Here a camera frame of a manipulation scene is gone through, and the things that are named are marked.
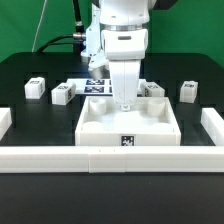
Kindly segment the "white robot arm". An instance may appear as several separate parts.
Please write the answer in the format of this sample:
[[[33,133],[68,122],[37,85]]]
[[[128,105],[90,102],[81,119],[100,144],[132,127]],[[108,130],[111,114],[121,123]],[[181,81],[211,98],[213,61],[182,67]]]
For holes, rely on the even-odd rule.
[[[178,0],[92,0],[86,31],[88,71],[99,80],[107,69],[116,104],[127,111],[137,99],[141,60],[148,47],[150,10],[168,10]]]

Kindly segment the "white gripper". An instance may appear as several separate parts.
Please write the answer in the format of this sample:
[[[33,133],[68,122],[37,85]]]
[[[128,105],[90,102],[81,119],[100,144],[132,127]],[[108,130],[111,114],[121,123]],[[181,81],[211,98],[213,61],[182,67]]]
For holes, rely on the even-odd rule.
[[[110,31],[101,33],[102,47],[109,61],[113,99],[122,104],[121,110],[130,110],[137,98],[141,60],[148,46],[148,31]]]

